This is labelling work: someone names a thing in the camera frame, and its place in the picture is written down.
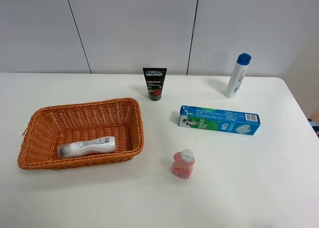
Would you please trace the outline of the small pink bottle white cap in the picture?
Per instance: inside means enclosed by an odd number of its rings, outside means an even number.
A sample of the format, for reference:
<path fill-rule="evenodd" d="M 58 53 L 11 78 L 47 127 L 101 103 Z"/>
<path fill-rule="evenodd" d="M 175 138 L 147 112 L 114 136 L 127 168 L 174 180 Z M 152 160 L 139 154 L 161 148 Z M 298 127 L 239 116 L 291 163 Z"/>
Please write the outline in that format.
<path fill-rule="evenodd" d="M 173 159 L 172 173 L 179 178 L 189 179 L 195 163 L 193 152 L 189 149 L 182 150 L 175 153 Z"/>

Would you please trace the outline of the white bottle with blue cap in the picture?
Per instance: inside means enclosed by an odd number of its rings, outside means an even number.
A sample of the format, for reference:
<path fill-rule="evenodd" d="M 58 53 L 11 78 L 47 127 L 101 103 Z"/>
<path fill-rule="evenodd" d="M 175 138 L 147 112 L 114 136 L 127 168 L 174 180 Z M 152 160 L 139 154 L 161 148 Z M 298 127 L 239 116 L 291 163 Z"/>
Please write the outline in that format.
<path fill-rule="evenodd" d="M 224 95 L 232 98 L 238 92 L 251 61 L 251 55 L 242 53 L 238 56 Z"/>

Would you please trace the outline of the blue object at table edge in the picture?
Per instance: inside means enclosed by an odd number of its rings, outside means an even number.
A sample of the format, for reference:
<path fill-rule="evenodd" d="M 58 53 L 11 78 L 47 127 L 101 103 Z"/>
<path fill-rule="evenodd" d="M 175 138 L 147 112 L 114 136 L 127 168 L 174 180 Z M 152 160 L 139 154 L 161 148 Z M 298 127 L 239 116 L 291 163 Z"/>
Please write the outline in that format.
<path fill-rule="evenodd" d="M 308 122 L 310 123 L 312 129 L 316 133 L 316 135 L 319 137 L 319 125 L 313 121 L 312 119 L 308 119 Z"/>

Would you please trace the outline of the orange wicker basket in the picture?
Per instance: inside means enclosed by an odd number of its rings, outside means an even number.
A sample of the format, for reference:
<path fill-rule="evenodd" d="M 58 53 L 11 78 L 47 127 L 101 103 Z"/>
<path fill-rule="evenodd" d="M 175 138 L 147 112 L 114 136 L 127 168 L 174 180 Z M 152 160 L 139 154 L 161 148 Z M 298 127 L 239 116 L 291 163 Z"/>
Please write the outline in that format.
<path fill-rule="evenodd" d="M 58 146 L 105 136 L 116 150 L 78 158 L 58 158 Z M 31 117 L 17 164 L 24 170 L 69 169 L 131 160 L 144 147 L 142 115 L 133 98 L 44 107 Z"/>

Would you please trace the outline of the blue green toothpaste box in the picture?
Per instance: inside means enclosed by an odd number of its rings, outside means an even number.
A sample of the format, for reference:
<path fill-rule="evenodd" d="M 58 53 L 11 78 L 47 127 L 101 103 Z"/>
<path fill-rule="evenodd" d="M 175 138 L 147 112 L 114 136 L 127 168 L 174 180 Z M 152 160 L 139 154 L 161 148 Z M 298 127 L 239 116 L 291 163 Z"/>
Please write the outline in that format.
<path fill-rule="evenodd" d="M 258 114 L 182 105 L 180 127 L 254 135 L 260 127 Z"/>

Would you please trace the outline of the white bottle with clear cap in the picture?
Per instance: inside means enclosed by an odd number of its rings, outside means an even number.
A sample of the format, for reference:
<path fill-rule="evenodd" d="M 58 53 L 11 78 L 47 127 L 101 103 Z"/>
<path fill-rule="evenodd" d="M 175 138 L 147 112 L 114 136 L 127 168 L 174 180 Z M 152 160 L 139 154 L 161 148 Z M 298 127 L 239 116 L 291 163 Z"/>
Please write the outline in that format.
<path fill-rule="evenodd" d="M 57 148 L 60 159 L 77 158 L 90 154 L 107 154 L 116 150 L 116 138 L 107 136 L 90 141 L 73 142 Z"/>

